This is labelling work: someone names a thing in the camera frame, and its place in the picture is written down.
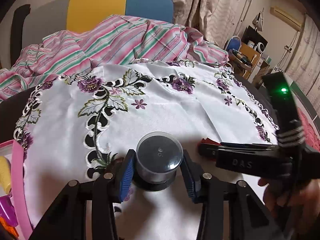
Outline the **person's right hand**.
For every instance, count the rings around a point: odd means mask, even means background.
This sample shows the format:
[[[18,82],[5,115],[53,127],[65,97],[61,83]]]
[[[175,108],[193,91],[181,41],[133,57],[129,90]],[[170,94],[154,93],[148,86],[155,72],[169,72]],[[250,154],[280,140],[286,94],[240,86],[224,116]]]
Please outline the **person's right hand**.
[[[291,197],[288,193],[276,197],[270,190],[270,186],[265,189],[263,201],[266,207],[275,215],[276,206],[302,207],[301,222],[311,225],[319,215],[319,179],[311,180],[306,186],[295,190]]]

